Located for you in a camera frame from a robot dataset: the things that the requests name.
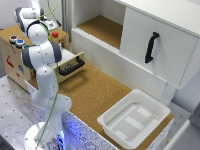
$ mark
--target white tray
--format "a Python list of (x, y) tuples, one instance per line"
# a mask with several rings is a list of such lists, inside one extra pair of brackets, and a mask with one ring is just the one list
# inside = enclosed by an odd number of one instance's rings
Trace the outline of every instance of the white tray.
[(118, 144), (135, 149), (169, 113), (170, 109), (155, 99), (133, 90), (97, 120)]

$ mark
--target cork surface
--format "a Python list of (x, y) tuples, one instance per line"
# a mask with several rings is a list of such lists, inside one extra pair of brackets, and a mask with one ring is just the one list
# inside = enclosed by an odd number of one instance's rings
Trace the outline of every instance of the cork surface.
[(78, 28), (120, 49), (123, 26), (103, 16), (89, 20)]
[[(53, 41), (55, 41), (55, 42), (58, 42), (59, 39), (65, 37), (65, 36), (69, 36), (66, 32), (62, 31), (59, 28), (57, 28), (55, 31), (58, 32), (58, 37), (57, 38), (53, 38)], [(7, 41), (8, 43), (9, 43), (9, 38), (12, 35), (17, 35), (19, 37), (19, 39), (23, 39), (26, 44), (33, 46), (31, 41), (29, 40), (29, 38), (25, 38), (23, 36), (22, 31), (19, 28), (18, 24), (14, 25), (12, 27), (6, 28), (4, 30), (0, 30), (0, 37), (2, 39), (4, 39), (5, 41)]]
[[(29, 83), (37, 88), (35, 78)], [(60, 94), (72, 99), (70, 111), (120, 150), (123, 148), (105, 134), (97, 118), (130, 92), (131, 89), (88, 63), (82, 71), (63, 81), (59, 87)], [(137, 150), (145, 150), (172, 119), (173, 115), (169, 115)]]

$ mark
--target black handle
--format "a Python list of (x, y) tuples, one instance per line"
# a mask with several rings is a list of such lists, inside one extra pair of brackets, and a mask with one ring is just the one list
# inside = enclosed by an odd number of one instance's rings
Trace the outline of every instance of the black handle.
[(145, 63), (148, 64), (150, 61), (153, 60), (153, 57), (151, 56), (152, 50), (153, 50), (153, 45), (154, 45), (154, 40), (158, 38), (160, 35), (156, 32), (153, 32), (153, 36), (151, 37), (149, 41), (149, 45), (147, 48), (147, 53), (145, 57)]
[(62, 76), (66, 76), (66, 75), (74, 72), (78, 68), (82, 67), (83, 65), (85, 65), (85, 62), (82, 59), (80, 59), (79, 56), (76, 57), (76, 61), (78, 62), (78, 64), (76, 66), (73, 66), (72, 68), (61, 70), (59, 67), (59, 74)]

